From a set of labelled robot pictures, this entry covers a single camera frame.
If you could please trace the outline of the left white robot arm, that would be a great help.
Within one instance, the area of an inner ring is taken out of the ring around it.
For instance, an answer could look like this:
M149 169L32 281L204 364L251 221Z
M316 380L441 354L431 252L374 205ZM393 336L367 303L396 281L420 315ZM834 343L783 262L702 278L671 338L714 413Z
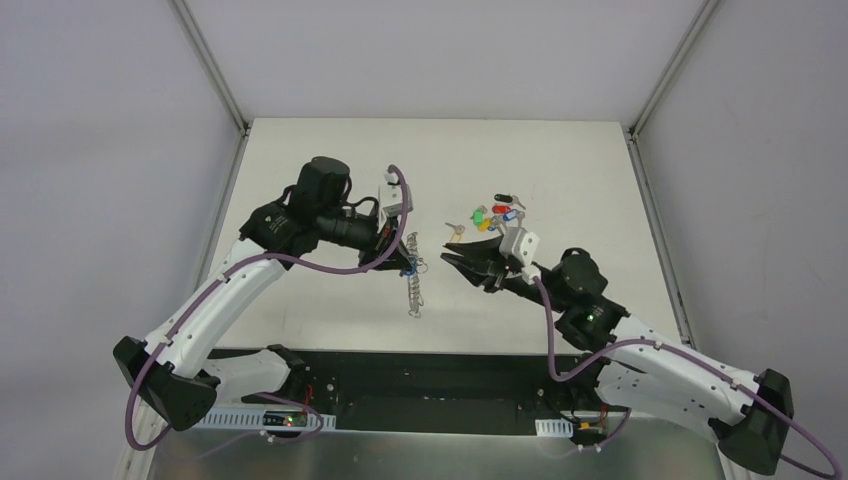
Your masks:
M164 430L198 424L218 403L269 393L297 402L305 378L283 348L223 360L212 350L246 308L294 266L336 276L412 267L402 242L412 195L391 165L373 208L361 214L349 196L352 180L342 161L318 156L277 199L256 208L229 252L186 303L142 339L122 338L113 356L131 388L125 429L134 436L137 402L152 408Z

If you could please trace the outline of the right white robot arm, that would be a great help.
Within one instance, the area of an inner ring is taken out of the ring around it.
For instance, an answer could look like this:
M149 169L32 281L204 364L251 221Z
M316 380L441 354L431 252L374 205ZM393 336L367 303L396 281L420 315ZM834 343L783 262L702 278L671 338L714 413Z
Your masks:
M717 445L740 467L776 473L794 416L789 379L765 369L733 367L677 345L608 299L607 278L590 253L565 250L546 268L535 261L538 238L523 229L469 243L448 243L442 259L487 293L508 291L546 309L547 345L561 336L584 353L583 363L551 378L568 382L569 400L583 410L603 402L647 413Z

